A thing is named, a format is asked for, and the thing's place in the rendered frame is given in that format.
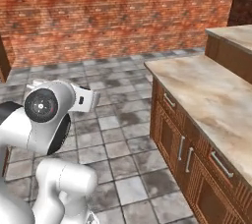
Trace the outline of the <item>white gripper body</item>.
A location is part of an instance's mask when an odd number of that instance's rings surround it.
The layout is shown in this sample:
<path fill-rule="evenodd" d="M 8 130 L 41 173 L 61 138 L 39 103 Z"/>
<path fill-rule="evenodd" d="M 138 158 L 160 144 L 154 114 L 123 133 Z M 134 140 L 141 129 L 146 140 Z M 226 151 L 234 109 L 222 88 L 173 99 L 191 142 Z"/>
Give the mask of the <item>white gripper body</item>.
<path fill-rule="evenodd" d="M 99 100 L 100 100 L 100 93 L 98 91 L 93 91 L 93 98 L 92 98 L 92 104 L 91 104 L 91 108 L 94 109 L 97 107 L 97 105 L 99 104 Z"/>

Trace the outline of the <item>wooden counter cabinet drawer front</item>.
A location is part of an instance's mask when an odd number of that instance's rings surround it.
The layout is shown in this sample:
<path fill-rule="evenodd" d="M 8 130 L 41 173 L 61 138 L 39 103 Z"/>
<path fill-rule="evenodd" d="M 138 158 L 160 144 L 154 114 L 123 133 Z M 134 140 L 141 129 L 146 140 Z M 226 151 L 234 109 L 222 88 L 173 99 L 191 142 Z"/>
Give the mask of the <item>wooden counter cabinet drawer front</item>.
<path fill-rule="evenodd" d="M 182 107 L 177 103 L 177 101 L 171 96 L 171 94 L 165 90 L 165 88 L 160 84 L 157 79 L 153 80 L 153 88 L 155 91 L 155 98 L 160 104 L 161 108 L 164 110 L 165 114 L 172 120 L 176 127 L 182 131 L 184 126 L 185 114 Z M 163 97 L 164 93 L 167 93 L 168 97 L 172 102 L 176 103 L 176 106 L 172 108 L 169 103 Z"/>
<path fill-rule="evenodd" d="M 229 160 L 218 151 L 210 140 L 199 130 L 196 124 L 188 117 L 184 120 L 184 131 L 190 141 L 196 146 L 196 152 L 203 164 L 214 177 L 231 202 L 236 203 L 241 210 L 252 218 L 252 186 L 250 186 Z M 217 157 L 234 175 L 227 178 L 219 165 L 213 160 L 211 152 L 215 151 Z"/>

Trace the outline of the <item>wooden counter cabinet door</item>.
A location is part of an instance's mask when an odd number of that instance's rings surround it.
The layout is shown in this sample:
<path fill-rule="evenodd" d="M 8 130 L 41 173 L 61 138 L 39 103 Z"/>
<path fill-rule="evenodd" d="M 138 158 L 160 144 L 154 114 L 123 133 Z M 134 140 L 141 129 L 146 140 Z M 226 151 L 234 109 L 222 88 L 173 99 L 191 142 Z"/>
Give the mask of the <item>wooden counter cabinet door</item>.
<path fill-rule="evenodd" d="M 165 114 L 160 104 L 152 106 L 150 136 L 154 140 L 162 158 L 172 175 L 177 177 L 179 163 L 177 160 L 180 138 L 183 136 L 172 120 Z"/>
<path fill-rule="evenodd" d="M 190 172 L 185 173 L 184 189 L 199 224 L 252 224 L 228 199 L 195 151 Z"/>

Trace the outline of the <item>raised wooden dining counter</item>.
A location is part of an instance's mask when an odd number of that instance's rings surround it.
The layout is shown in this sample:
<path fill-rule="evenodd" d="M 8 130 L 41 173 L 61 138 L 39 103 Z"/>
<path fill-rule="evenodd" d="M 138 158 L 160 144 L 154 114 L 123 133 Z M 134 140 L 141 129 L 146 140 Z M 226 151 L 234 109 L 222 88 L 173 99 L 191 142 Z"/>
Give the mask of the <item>raised wooden dining counter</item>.
<path fill-rule="evenodd" d="M 252 84 L 252 25 L 207 28 L 205 55 Z"/>

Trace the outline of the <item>brown wooden cabinet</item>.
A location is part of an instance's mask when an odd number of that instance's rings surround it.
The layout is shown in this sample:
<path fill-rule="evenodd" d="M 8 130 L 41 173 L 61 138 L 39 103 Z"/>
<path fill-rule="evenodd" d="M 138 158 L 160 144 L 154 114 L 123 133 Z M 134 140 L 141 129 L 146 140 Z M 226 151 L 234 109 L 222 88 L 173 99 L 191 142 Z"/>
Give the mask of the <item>brown wooden cabinet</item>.
<path fill-rule="evenodd" d="M 9 37 L 0 34 L 0 81 L 5 83 L 11 72 L 14 62 L 14 53 Z"/>

